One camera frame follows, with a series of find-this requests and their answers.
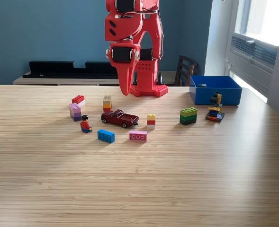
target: stacked lego bricks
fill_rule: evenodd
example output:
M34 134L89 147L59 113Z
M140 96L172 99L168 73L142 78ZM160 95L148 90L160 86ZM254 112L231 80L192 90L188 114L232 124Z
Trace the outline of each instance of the stacked lego bricks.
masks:
M86 101L84 100L84 96L77 96L72 99L72 103L76 103L78 106L83 106L86 104Z
M103 112L111 111L112 109L112 96L105 96L103 98Z
M69 105L70 109L70 116L72 117L73 121L78 122L81 121L81 108L77 103L71 103Z
M183 109L180 112L180 123L183 125L189 125L196 123L197 109L194 107Z
M222 104L214 105L213 107L209 108L209 112L206 115L207 120L221 122L225 113L222 112Z
M156 128L156 115L155 114L148 114L148 129L155 129Z

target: green lego brick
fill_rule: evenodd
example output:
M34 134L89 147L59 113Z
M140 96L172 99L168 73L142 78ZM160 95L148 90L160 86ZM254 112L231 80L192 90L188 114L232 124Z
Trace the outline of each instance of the green lego brick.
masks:
M189 125L189 124L196 123L196 119L190 120L190 121L186 121L186 122L183 121L183 120L180 120L179 122L180 122L180 124L183 124L183 125Z
M183 117L190 117L193 115L197 115L197 109L195 109L194 107L183 109L181 110L180 115Z
M197 115L193 115L193 116L190 116L190 117L184 117L184 116L180 115L180 119L182 121L184 121L184 122L187 122L187 121L191 121L191 120L197 119Z

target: purple lego brick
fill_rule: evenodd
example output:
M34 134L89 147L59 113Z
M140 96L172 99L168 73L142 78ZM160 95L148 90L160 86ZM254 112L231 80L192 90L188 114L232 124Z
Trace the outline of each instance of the purple lego brick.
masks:
M69 109L70 109L71 111L73 111L73 113L80 113L80 112L81 112L81 108L80 108L79 105L76 104L76 103L71 103L71 104L69 105Z
M72 117L72 116L71 116L71 118L72 118L73 121L75 121L75 122L81 121L81 117Z
M82 114L81 113L73 113L73 111L70 110L70 116L71 117L81 117Z

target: blue plastic bin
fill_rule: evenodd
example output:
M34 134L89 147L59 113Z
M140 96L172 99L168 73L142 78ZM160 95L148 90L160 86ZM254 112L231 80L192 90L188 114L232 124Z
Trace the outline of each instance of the blue plastic bin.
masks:
M207 87L198 87L198 84L206 84ZM242 91L242 87L228 76L191 76L190 94L195 105L213 105L210 98L216 92L223 96L222 105L239 105Z

